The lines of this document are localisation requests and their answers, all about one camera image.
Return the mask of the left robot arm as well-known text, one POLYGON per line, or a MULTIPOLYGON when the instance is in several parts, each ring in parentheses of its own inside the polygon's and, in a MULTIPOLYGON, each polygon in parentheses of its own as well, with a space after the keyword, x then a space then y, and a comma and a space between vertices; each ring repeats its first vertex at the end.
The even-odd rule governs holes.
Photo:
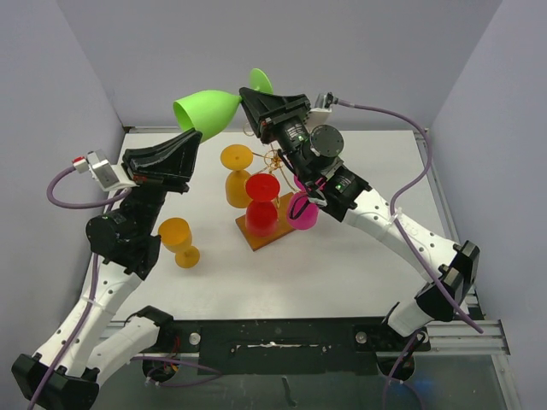
POLYGON ((127 149, 111 164, 102 151, 80 156, 57 174, 46 189, 50 203, 65 209, 104 208, 85 226, 91 282, 54 334, 34 354, 21 354, 11 372, 28 406, 88 409, 107 380, 135 354, 151 347, 163 351, 174 340, 171 317, 146 308, 138 319, 105 342, 99 337, 121 304, 156 265, 161 237, 153 232, 170 192, 184 194, 194 172, 203 134, 190 129, 166 142, 127 149), (93 203, 69 203, 54 195, 70 173, 88 172, 114 195, 93 203))

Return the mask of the red wine glass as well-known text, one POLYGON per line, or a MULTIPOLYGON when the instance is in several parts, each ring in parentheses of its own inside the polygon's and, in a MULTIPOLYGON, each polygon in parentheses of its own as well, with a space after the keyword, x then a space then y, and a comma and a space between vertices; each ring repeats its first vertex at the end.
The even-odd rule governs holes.
POLYGON ((266 173, 252 175, 245 184, 251 198, 245 213, 247 231, 257 237, 267 237, 275 232, 278 224, 278 210, 274 199, 280 191, 278 180, 266 173))

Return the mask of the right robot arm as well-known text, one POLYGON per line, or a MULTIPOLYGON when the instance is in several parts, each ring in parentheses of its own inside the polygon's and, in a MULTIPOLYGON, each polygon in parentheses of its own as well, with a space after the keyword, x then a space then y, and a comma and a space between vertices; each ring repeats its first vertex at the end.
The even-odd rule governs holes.
POLYGON ((352 172, 340 154, 341 132, 324 123, 308 129, 311 104, 304 94, 274 95, 248 87, 239 90, 251 130, 268 144, 278 144, 281 160, 303 185, 309 202, 335 220, 363 231, 407 261, 424 279, 412 298, 397 302, 380 328, 383 344, 400 349, 433 321, 460 319, 478 333, 483 329, 462 309, 476 278, 479 247, 456 243, 414 221, 397 206, 399 197, 423 180, 421 173, 386 200, 352 172))

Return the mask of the orange wine glass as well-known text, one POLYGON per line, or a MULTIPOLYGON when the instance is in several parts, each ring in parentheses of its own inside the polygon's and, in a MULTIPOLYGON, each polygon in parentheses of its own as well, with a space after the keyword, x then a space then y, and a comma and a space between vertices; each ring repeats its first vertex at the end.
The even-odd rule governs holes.
POLYGON ((250 178, 247 168, 252 162, 251 150, 242 144, 229 145, 221 152, 221 164, 230 170, 225 182, 226 200, 234 208, 247 208, 251 202, 245 184, 250 178))
POLYGON ((174 254, 178 267, 188 269, 200 261, 200 252, 192 242, 191 228, 188 222, 181 218, 164 220, 159 228, 162 245, 174 254))

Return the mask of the green wine glass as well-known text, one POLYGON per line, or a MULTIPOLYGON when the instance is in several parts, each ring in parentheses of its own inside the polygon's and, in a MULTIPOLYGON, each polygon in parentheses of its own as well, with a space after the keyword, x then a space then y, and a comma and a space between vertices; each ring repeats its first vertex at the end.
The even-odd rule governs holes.
POLYGON ((175 100, 173 112, 179 128, 183 132, 190 129, 201 132, 204 143, 226 129, 241 102, 240 95, 205 90, 175 100))

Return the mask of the magenta wine glass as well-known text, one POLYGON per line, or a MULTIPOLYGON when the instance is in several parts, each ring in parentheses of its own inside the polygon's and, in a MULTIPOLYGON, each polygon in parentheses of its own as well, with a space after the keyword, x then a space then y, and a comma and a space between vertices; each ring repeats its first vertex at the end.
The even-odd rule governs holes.
POLYGON ((305 193, 298 192, 289 201, 285 214, 292 228, 305 231, 317 223, 319 208, 309 201, 305 193))

